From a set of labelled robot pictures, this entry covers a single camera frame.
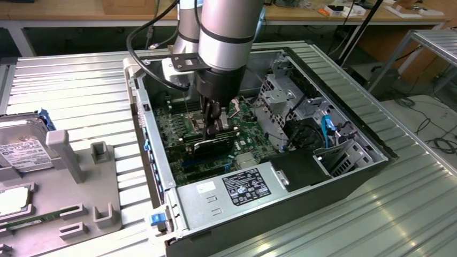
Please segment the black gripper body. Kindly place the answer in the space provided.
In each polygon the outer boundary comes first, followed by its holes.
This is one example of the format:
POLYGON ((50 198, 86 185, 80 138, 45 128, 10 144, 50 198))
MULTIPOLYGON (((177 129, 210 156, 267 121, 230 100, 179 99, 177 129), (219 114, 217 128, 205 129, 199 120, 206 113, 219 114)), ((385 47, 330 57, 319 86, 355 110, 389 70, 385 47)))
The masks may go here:
POLYGON ((195 89, 199 94, 201 106, 205 107, 206 103, 211 101, 222 107, 227 106, 239 92, 245 66, 230 71, 210 68, 198 70, 195 74, 195 89))

